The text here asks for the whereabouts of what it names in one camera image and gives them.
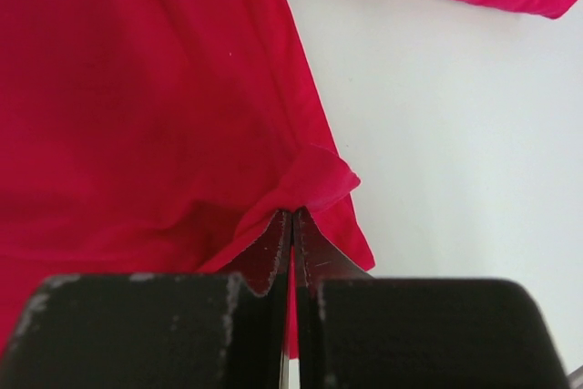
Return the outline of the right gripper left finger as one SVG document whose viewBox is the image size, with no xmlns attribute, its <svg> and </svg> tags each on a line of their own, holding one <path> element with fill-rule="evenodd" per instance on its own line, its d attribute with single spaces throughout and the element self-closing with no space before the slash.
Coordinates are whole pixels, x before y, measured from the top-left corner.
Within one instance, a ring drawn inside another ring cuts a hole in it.
<svg viewBox="0 0 583 389">
<path fill-rule="evenodd" d="M 46 279 L 2 355 L 4 388 L 284 388 L 292 216 L 211 274 Z"/>
</svg>

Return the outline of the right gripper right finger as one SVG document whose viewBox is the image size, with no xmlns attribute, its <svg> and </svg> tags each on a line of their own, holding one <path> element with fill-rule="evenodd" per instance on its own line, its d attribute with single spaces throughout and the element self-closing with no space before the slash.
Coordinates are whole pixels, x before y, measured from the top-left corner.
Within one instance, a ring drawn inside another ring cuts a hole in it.
<svg viewBox="0 0 583 389">
<path fill-rule="evenodd" d="M 527 290 L 500 279 L 374 278 L 292 218 L 304 388 L 566 388 Z"/>
</svg>

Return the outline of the magenta t shirt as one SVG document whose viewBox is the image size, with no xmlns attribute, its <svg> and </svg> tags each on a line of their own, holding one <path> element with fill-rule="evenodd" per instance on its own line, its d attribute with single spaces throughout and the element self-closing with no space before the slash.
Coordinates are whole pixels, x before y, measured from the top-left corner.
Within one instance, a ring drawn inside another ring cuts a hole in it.
<svg viewBox="0 0 583 389">
<path fill-rule="evenodd" d="M 2 344 L 49 276 L 217 271 L 278 210 L 369 270 L 359 182 L 286 0 L 1 0 Z"/>
</svg>

